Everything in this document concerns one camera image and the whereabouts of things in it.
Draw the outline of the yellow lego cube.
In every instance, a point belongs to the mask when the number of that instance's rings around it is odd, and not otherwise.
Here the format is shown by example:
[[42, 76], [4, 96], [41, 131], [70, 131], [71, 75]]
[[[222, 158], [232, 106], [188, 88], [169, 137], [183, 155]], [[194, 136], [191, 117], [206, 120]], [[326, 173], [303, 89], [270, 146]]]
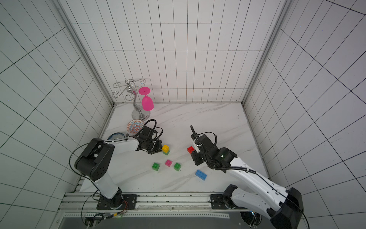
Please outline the yellow lego cube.
[[166, 151], [168, 151], [168, 150], [170, 150], [169, 146], [164, 145], [164, 146], [162, 147], [162, 152], [166, 152]]

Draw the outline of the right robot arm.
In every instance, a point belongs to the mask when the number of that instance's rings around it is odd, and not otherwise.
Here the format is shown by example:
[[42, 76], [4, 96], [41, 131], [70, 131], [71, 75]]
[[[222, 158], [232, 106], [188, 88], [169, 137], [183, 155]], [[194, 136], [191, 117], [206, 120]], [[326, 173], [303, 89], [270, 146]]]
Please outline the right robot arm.
[[277, 229], [296, 229], [304, 217], [302, 194], [296, 188], [286, 189], [249, 167], [228, 148], [218, 148], [202, 133], [191, 135], [194, 150], [191, 157], [196, 165], [206, 163], [215, 171], [222, 171], [243, 182], [252, 193], [229, 185], [223, 194], [229, 209], [243, 207], [270, 220]]

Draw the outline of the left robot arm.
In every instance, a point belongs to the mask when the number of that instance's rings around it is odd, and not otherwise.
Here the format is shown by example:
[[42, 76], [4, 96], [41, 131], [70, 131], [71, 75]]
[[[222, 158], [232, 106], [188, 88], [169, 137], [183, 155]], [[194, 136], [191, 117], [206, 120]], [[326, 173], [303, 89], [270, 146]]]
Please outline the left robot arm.
[[163, 132], [143, 127], [137, 134], [121, 139], [94, 138], [76, 159], [73, 167], [81, 176], [91, 181], [104, 199], [121, 202], [122, 191], [108, 173], [114, 150], [118, 149], [118, 154], [141, 150], [150, 155], [159, 153], [163, 147], [160, 140]]

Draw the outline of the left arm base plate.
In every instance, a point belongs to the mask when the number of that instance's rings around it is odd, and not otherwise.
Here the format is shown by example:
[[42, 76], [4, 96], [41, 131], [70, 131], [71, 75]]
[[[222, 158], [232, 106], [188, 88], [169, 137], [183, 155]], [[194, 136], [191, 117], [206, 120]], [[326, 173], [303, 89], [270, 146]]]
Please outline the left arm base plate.
[[97, 210], [134, 210], [137, 203], [137, 195], [135, 194], [122, 194], [119, 197], [113, 199], [107, 199], [101, 196], [98, 200]]

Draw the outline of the red long lego brick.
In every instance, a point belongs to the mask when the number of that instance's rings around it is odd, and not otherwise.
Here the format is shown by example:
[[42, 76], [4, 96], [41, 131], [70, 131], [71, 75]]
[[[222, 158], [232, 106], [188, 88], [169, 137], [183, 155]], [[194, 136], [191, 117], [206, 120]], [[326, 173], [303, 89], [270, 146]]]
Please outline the red long lego brick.
[[189, 154], [192, 154], [195, 151], [195, 148], [194, 147], [189, 147], [187, 149], [187, 151], [188, 151]]

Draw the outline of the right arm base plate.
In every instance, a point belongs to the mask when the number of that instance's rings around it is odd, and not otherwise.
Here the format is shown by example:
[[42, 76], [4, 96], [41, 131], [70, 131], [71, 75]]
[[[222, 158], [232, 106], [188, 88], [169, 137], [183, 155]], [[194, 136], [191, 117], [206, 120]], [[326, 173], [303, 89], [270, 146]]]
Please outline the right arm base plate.
[[210, 203], [213, 210], [233, 210], [237, 208], [231, 198], [223, 194], [211, 194]]

